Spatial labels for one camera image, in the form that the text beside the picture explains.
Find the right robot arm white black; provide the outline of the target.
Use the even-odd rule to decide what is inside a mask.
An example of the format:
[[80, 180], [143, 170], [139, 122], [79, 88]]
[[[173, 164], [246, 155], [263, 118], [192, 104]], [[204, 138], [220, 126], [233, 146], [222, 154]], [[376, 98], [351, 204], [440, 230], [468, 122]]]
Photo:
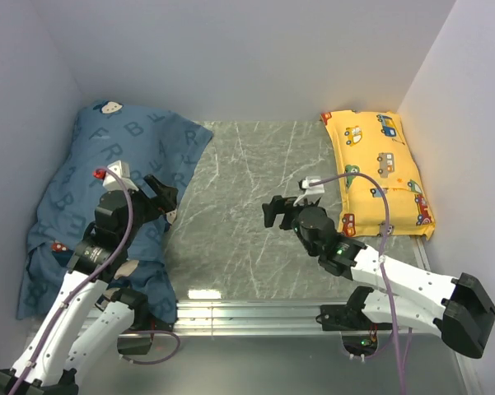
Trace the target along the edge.
[[345, 306], [347, 328], [373, 323], [410, 327], [439, 338], [453, 351], [479, 359], [495, 323], [495, 304], [468, 273], [436, 274], [387, 257], [335, 229], [324, 208], [276, 195], [263, 204], [264, 226], [277, 216], [327, 273], [358, 283]]

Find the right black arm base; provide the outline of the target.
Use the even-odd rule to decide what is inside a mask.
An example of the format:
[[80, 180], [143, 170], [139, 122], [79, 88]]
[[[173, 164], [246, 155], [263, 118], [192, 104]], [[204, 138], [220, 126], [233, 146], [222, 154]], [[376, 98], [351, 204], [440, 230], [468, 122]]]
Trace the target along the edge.
[[342, 343], [350, 356], [366, 359], [377, 351], [377, 324], [362, 312], [372, 292], [371, 287], [358, 286], [346, 304], [322, 304], [315, 317], [324, 332], [346, 332]]

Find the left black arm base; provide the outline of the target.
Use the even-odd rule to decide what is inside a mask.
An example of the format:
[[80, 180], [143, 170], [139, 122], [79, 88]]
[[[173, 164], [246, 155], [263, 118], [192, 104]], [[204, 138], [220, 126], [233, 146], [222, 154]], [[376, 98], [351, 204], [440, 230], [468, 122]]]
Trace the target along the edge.
[[[130, 328], [130, 331], [141, 332], [146, 330], [171, 332], [174, 329], [173, 323], [165, 323], [158, 318], [153, 318], [148, 325], [140, 325]], [[117, 341], [118, 353], [124, 356], [144, 356], [151, 349], [156, 334], [148, 333], [145, 335], [136, 335], [126, 337], [121, 335]]]

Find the blue cartoon letter pillowcase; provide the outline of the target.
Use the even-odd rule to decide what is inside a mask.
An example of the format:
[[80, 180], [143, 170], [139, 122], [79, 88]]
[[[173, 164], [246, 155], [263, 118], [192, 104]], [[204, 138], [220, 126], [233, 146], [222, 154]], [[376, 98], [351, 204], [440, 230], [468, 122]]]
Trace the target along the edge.
[[[184, 192], [196, 166], [212, 140], [204, 126], [170, 110], [123, 104], [101, 99], [81, 109], [75, 118], [68, 156], [53, 176], [36, 209], [35, 223], [28, 231], [25, 271], [21, 281], [16, 317], [19, 320], [46, 315], [54, 303], [68, 272], [68, 261], [95, 221], [95, 210], [107, 190], [94, 173], [120, 160], [129, 167], [129, 178], [138, 190], [153, 198], [155, 193], [145, 178]], [[147, 296], [151, 313], [165, 323], [176, 320], [176, 298], [162, 248], [170, 229], [166, 207], [159, 217], [139, 224], [128, 211], [125, 194], [115, 189], [122, 204], [122, 224], [133, 225], [128, 249], [121, 253], [130, 267], [121, 262], [111, 269], [119, 274], [108, 288], [129, 287]]]

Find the aluminium mounting rail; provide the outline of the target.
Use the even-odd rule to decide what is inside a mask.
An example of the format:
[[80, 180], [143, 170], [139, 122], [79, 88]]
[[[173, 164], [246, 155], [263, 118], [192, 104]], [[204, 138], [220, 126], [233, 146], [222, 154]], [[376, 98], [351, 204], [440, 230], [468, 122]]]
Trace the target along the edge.
[[[379, 333], [390, 331], [389, 305], [376, 297], [370, 320], [377, 323]], [[186, 300], [178, 303], [173, 332], [189, 336], [313, 336], [335, 332], [366, 334], [370, 324], [359, 328], [356, 323], [343, 327], [344, 300]], [[441, 332], [432, 323], [433, 317], [423, 308], [409, 302], [396, 302], [399, 331], [412, 328], [416, 334]]]

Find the yellow car print pillow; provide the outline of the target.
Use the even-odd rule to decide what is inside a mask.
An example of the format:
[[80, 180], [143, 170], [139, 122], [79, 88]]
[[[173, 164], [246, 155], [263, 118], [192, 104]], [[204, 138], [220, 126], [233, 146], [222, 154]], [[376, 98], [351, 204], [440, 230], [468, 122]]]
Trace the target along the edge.
[[342, 212], [338, 231], [349, 237], [430, 238], [436, 220], [401, 117], [392, 112], [334, 111], [320, 115], [334, 148]]

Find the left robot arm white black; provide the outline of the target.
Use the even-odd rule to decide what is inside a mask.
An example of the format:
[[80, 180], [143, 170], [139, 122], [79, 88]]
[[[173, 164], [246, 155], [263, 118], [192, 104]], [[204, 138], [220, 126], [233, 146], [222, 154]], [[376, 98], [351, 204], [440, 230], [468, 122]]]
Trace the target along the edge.
[[86, 375], [120, 335], [132, 333], [151, 342], [154, 334], [170, 334], [152, 321], [147, 296], [119, 288], [108, 298], [100, 317], [86, 326], [128, 256], [139, 229], [161, 216], [175, 218], [177, 189], [149, 174], [155, 193], [148, 197], [126, 175], [98, 169], [106, 192], [95, 219], [74, 249], [61, 288], [29, 346], [9, 369], [0, 369], [0, 394], [77, 394]]

